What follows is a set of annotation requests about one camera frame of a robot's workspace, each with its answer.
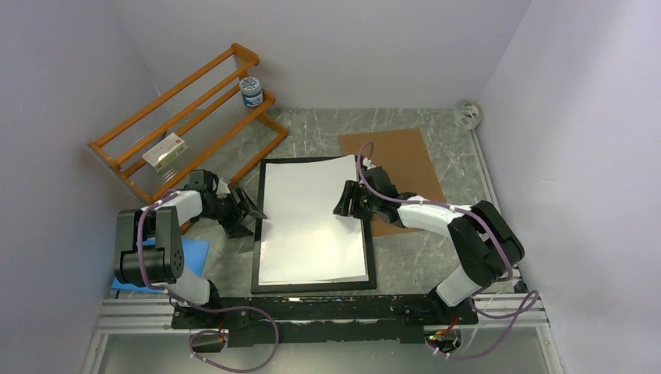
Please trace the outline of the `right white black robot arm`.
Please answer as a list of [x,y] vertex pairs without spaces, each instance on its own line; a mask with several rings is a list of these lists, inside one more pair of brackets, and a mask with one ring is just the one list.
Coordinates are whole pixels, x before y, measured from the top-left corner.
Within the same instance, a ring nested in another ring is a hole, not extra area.
[[450,322],[460,303],[510,275],[525,256],[520,240],[491,202],[456,206],[399,192],[381,167],[362,167],[358,180],[347,180],[333,213],[362,221],[378,216],[387,224],[452,241],[460,264],[429,293],[429,315],[438,323]]

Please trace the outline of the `brown backing board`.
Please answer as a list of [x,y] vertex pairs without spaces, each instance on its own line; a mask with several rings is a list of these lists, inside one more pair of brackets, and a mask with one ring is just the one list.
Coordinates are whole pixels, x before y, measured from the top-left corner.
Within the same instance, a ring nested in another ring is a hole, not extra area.
[[359,152],[371,142],[370,160],[382,167],[399,192],[414,192],[427,199],[444,202],[445,196],[419,129],[366,132],[338,137],[343,155]]

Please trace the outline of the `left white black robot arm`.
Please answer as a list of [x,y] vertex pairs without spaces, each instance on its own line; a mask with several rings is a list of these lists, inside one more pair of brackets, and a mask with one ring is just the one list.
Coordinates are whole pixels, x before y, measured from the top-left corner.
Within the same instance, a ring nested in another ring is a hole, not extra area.
[[148,206],[123,210],[115,231],[115,278],[161,292],[183,307],[201,326],[216,326],[223,316],[214,283],[185,264],[181,227],[208,219],[222,227],[228,238],[252,235],[243,221],[264,219],[265,214],[243,188],[229,188],[211,171],[198,169],[182,189],[169,189]]

